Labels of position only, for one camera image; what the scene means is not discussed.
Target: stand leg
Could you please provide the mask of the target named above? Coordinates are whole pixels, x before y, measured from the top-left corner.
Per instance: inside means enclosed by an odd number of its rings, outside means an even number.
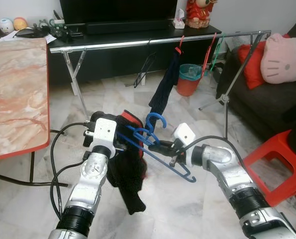
[[[237,81],[237,79],[239,78],[239,75],[243,72],[244,68],[248,64],[248,62],[249,62],[249,60],[250,60],[250,58],[252,56],[253,51],[257,48],[257,46],[258,46],[258,44],[259,44],[262,37],[263,37],[262,33],[257,35],[256,39],[254,40],[254,43],[251,45],[250,51],[249,51],[246,59],[244,60],[243,64],[240,66],[240,69],[238,70],[238,72],[237,72],[236,76],[234,77],[233,81],[231,82],[231,84],[230,84],[227,92],[225,93],[225,95],[227,95],[227,96],[229,95],[232,87],[234,86],[234,83]]]
[[[220,98],[218,98],[218,99],[216,99],[216,100],[214,100],[214,101],[212,101],[212,102],[209,102],[209,103],[205,104],[204,106],[200,107],[199,110],[200,110],[200,111],[201,111],[201,110],[204,110],[204,109],[207,108],[208,106],[211,106],[211,105],[213,105],[213,104],[215,104],[215,103],[217,103],[217,102],[219,102],[219,101],[220,101]]]
[[[72,86],[73,87],[73,91],[74,93],[77,94],[77,96],[79,97],[80,99],[80,102],[82,104],[82,107],[83,107],[83,111],[84,111],[84,114],[85,114],[85,119],[86,120],[89,120],[89,116],[87,114],[87,109],[86,109],[86,106],[85,106],[85,102],[84,102],[84,98],[82,96],[82,93],[80,91],[80,88],[79,88],[79,85],[78,85],[78,82],[76,80],[76,76],[77,76],[77,73],[82,65],[82,62],[84,60],[84,57],[85,57],[85,54],[86,54],[86,50],[84,50],[79,58],[79,61],[77,63],[77,66],[76,66],[76,69],[74,70],[73,68],[73,65],[70,61],[70,58],[69,58],[69,55],[68,55],[68,52],[67,51],[64,51],[64,58],[65,58],[65,61],[66,61],[66,65],[67,65],[67,68],[68,68],[68,71],[69,71],[69,74],[70,74],[70,77],[72,78]]]
[[[30,153],[30,171],[29,171],[29,182],[33,182],[34,178],[34,163],[35,163],[35,152]]]

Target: red table edge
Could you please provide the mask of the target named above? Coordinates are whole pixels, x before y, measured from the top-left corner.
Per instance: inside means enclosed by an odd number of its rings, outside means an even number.
[[[48,72],[48,55],[47,55],[48,46],[47,46],[46,41],[45,41],[45,43],[46,43],[45,51],[46,51],[46,72],[47,72],[47,117],[48,117],[48,137],[47,137],[47,141],[44,144],[41,144],[41,145],[33,147],[33,148],[27,148],[27,149],[24,149],[24,150],[20,150],[20,151],[0,155],[0,159],[35,152],[37,150],[41,150],[43,148],[46,148],[49,145],[49,142],[50,142],[50,119],[49,119],[49,83],[48,83],[49,82],[49,72]]]

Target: television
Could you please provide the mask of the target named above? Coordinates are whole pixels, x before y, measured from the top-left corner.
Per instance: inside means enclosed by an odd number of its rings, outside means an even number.
[[[177,0],[60,0],[65,24],[174,18]]]

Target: red trash bin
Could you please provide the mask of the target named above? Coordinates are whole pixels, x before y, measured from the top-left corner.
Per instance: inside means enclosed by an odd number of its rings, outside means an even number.
[[[182,96],[192,96],[201,79],[201,66],[183,64],[180,66],[177,92]]]

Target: black cabinet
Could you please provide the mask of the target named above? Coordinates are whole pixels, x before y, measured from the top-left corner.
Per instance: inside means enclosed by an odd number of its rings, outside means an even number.
[[[127,42],[139,40],[166,39],[185,36],[209,35],[221,33],[218,29],[209,26],[204,29],[193,29],[186,27],[185,29],[169,29],[129,32],[118,34],[104,34],[84,36],[82,38],[73,39],[71,42],[64,43],[59,40],[51,42],[48,45],[48,69],[50,84],[65,84],[71,82],[68,69],[61,53],[51,54],[49,49],[54,47],[65,46],[83,46],[114,42]],[[212,39],[184,42],[182,44],[183,55],[181,63],[202,64],[208,46]],[[217,41],[215,41],[209,60],[215,50]],[[147,46],[136,46],[126,48],[91,50],[87,51],[81,69],[77,75],[78,82],[92,81],[115,76],[138,73],[148,54],[157,52],[157,58],[150,71],[163,70],[168,67],[169,61],[173,57],[174,48],[178,43],[163,43]],[[73,66],[75,67],[81,52],[69,53]]]

